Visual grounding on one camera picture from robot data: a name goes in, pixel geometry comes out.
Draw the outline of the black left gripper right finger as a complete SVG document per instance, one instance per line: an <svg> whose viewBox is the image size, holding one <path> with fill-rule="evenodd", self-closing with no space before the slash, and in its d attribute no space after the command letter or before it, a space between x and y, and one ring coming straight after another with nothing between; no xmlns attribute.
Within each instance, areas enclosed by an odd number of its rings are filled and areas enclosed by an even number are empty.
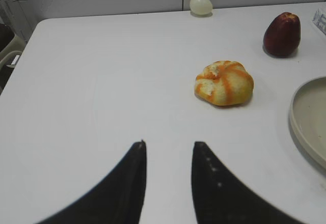
<svg viewBox="0 0 326 224"><path fill-rule="evenodd" d="M299 222L246 187L205 142L193 148L192 196L198 223Z"/></svg>

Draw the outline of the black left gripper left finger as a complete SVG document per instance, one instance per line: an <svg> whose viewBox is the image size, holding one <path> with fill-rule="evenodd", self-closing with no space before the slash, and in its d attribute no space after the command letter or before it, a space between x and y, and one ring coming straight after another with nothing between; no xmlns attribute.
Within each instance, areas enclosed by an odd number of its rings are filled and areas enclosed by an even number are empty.
<svg viewBox="0 0 326 224"><path fill-rule="evenodd" d="M147 148L140 141L95 187L42 223L139 223L146 181Z"/></svg>

